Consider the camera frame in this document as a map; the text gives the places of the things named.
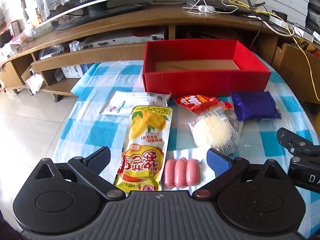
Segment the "clear bag white snack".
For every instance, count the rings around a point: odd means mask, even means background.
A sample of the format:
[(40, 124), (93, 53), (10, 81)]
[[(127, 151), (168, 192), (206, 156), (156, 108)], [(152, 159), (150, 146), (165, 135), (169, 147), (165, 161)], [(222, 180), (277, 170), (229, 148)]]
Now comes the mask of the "clear bag white snack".
[(225, 155), (237, 151), (243, 124), (233, 109), (222, 107), (207, 110), (186, 122), (197, 147), (209, 146)]

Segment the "white power adapter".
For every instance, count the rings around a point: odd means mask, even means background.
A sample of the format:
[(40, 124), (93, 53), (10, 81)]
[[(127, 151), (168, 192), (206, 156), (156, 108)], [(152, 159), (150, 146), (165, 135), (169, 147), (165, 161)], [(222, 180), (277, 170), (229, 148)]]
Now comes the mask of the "white power adapter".
[(215, 8), (211, 5), (199, 5), (198, 6), (199, 12), (203, 13), (214, 13), (216, 12)]

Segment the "blue white checkered tablecloth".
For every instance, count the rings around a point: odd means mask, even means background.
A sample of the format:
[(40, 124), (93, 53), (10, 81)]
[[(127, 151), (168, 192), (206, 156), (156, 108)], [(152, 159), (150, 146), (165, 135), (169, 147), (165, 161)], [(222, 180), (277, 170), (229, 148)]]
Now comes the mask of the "blue white checkered tablecloth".
[[(89, 68), (72, 88), (78, 100), (57, 143), (54, 162), (64, 163), (75, 156), (86, 157), (103, 146), (116, 155), (121, 154), (128, 119), (100, 112), (115, 91), (143, 91), (142, 68), (142, 61), (95, 63)], [(285, 127), (314, 144), (319, 140), (303, 107), (275, 70), (271, 70), (266, 89), (281, 118), (246, 121), (235, 156), (257, 164), (276, 159), (287, 170), (291, 154), (278, 144), (278, 129)]]

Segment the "red candy bag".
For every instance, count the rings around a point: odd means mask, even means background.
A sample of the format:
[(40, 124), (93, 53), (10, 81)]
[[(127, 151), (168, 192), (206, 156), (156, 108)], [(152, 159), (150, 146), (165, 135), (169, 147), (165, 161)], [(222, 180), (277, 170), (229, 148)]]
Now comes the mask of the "red candy bag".
[(233, 108), (233, 105), (231, 103), (221, 101), (216, 97), (199, 94), (174, 97), (173, 100), (179, 106), (184, 107), (197, 115), (200, 115), (201, 113), (209, 109), (215, 109), (217, 107), (222, 107), (224, 110)]

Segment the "silver media player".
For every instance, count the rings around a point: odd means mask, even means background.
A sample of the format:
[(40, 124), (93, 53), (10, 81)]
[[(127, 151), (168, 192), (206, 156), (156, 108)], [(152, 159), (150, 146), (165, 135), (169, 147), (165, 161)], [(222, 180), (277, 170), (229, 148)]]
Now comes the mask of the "silver media player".
[(160, 31), (155, 34), (136, 36), (131, 30), (125, 31), (112, 31), (109, 33), (97, 34), (87, 37), (84, 40), (84, 49), (105, 47), (105, 46), (116, 46), (124, 44), (135, 44), (135, 43), (146, 43), (148, 41), (159, 41), (164, 40), (164, 32)]

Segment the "pink sausage vacuum pack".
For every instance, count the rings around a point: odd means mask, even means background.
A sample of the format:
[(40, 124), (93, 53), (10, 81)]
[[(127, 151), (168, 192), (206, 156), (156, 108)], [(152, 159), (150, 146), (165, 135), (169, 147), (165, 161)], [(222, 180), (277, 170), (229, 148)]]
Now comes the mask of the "pink sausage vacuum pack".
[(162, 173), (162, 189), (187, 190), (193, 193), (215, 179), (215, 172), (207, 163), (207, 148), (168, 151)]

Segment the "brown cardboard box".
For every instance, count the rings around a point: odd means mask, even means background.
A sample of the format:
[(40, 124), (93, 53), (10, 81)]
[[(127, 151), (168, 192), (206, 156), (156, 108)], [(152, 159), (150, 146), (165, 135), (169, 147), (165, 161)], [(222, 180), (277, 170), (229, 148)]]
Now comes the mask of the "brown cardboard box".
[(276, 48), (272, 67), (298, 100), (319, 104), (319, 57), (285, 43)]

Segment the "purple snack packet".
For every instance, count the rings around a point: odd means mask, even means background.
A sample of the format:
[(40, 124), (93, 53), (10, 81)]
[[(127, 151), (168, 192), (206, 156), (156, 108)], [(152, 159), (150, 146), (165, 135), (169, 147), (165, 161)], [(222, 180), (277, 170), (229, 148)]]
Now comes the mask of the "purple snack packet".
[(232, 92), (231, 99), (239, 121), (281, 119), (270, 92)]

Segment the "yellow mango snack pouch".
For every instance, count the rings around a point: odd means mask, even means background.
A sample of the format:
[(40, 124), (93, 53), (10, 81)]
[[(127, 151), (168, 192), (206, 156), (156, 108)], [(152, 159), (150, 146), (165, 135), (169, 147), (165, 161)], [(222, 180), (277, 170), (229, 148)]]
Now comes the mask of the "yellow mango snack pouch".
[(124, 191), (160, 191), (172, 108), (137, 106), (130, 116), (114, 185)]

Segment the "white snack pouch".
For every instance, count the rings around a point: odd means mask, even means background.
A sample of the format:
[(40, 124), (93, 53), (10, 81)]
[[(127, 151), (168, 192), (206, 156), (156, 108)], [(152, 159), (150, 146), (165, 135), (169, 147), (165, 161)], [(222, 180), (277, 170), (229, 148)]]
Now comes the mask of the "white snack pouch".
[(102, 115), (129, 116), (137, 106), (167, 107), (171, 94), (115, 91), (100, 111)]

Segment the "white power strip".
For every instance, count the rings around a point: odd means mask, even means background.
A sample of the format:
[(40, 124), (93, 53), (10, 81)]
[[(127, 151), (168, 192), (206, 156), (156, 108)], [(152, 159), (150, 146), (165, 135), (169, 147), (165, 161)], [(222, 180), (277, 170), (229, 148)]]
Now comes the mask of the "white power strip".
[(314, 41), (314, 37), (309, 29), (304, 28), (298, 23), (290, 23), (285, 22), (284, 20), (280, 20), (277, 17), (270, 16), (268, 20), (265, 21), (267, 27), (274, 31), (276, 34), (289, 37), (289, 35), (293, 34), (294, 37), (304, 38), (309, 42)]

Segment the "red cardboard box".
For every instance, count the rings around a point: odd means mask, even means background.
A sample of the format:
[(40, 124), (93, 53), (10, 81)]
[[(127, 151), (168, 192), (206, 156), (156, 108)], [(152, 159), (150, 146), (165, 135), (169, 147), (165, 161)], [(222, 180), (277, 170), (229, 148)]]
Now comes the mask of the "red cardboard box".
[(145, 91), (172, 96), (228, 96), (264, 91), (270, 70), (237, 40), (150, 41), (143, 62)]

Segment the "wooden TV stand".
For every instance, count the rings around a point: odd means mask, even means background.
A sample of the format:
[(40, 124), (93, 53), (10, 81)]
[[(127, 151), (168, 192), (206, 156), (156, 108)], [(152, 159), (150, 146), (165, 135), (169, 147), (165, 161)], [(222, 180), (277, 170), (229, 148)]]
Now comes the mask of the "wooden TV stand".
[(65, 31), (50, 31), (1, 61), (1, 84), (26, 87), (30, 70), (40, 89), (70, 96), (81, 68), (98, 62), (142, 60), (150, 92), (227, 95), (261, 90), (271, 74), (265, 60), (301, 101), (319, 94), (319, 46), (294, 42), (267, 27), (262, 16), (199, 14), (180, 7), (151, 7)]

